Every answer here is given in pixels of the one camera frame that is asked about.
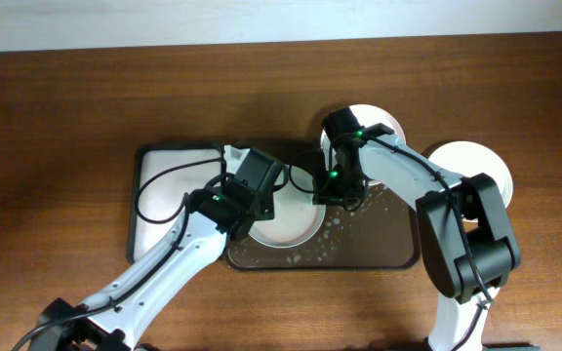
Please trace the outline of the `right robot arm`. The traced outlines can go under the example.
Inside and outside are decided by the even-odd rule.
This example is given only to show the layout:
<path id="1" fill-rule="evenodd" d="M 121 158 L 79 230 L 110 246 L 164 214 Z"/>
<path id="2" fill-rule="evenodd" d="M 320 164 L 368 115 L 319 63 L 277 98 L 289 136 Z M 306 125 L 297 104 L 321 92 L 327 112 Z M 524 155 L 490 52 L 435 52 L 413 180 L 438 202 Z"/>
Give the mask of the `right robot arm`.
<path id="1" fill-rule="evenodd" d="M 480 350 L 490 307 L 521 263 L 497 183 L 439 167 L 383 123 L 361 125 L 348 107 L 322 122 L 328 144 L 313 180 L 313 201 L 355 211 L 372 180 L 416 214 L 421 255 L 439 292 L 429 350 Z"/>

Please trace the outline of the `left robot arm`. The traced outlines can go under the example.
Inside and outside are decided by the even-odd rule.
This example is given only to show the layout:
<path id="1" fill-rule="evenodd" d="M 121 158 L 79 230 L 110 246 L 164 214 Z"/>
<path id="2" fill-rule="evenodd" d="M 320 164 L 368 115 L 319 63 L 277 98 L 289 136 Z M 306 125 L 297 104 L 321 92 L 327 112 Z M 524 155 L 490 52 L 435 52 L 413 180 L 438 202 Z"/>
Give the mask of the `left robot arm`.
<path id="1" fill-rule="evenodd" d="M 15 349 L 137 349 L 159 312 L 229 241 L 274 217 L 273 194 L 287 183 L 287 166 L 256 148 L 239 150 L 233 162 L 235 172 L 183 194 L 166 234 L 123 274 L 76 306 L 54 300 Z"/>

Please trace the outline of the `pale green plate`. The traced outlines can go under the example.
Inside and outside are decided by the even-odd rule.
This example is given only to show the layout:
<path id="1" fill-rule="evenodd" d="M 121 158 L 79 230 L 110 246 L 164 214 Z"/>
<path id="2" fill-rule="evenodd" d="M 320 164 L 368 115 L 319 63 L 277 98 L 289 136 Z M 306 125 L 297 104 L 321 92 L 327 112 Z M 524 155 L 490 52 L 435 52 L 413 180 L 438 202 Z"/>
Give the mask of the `pale green plate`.
<path id="1" fill-rule="evenodd" d="M 249 235 L 258 243 L 274 249 L 298 246 L 309 240 L 320 228 L 326 213 L 324 205 L 314 205 L 312 194 L 298 190 L 298 185 L 311 191 L 312 175 L 292 167 L 292 180 L 273 194 L 274 219 L 256 221 Z"/>

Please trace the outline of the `pink plate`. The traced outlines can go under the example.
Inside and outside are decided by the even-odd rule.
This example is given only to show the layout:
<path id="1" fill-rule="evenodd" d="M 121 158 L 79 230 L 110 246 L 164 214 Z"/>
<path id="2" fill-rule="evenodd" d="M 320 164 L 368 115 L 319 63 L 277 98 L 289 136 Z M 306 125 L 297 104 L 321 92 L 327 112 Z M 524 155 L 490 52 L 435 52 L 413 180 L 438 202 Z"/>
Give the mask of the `pink plate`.
<path id="1" fill-rule="evenodd" d="M 371 104 L 353 104 L 348 107 L 352 114 L 357 118 L 360 125 L 365 127 L 370 127 L 377 123 L 383 123 L 394 131 L 396 135 L 403 144 L 406 144 L 406 138 L 402 127 L 398 121 L 384 109 L 371 105 Z M 328 165 L 328 151 L 330 148 L 330 141 L 326 135 L 324 129 L 322 130 L 320 137 L 320 146 L 325 153 L 325 163 Z M 381 184 L 379 181 L 371 179 L 369 182 L 370 186 L 375 186 Z"/>

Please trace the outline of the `cream white plate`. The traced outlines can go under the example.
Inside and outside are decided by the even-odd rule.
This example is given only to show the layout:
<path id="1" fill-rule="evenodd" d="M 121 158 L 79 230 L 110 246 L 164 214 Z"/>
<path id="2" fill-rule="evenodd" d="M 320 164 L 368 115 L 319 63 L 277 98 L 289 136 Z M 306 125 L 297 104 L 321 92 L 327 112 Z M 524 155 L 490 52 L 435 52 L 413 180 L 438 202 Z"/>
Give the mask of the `cream white plate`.
<path id="1" fill-rule="evenodd" d="M 464 140 L 440 141 L 427 148 L 423 155 L 440 169 L 459 177 L 479 174 L 491 177 L 504 207 L 508 208 L 514 190 L 512 174 L 506 162 L 488 146 Z"/>

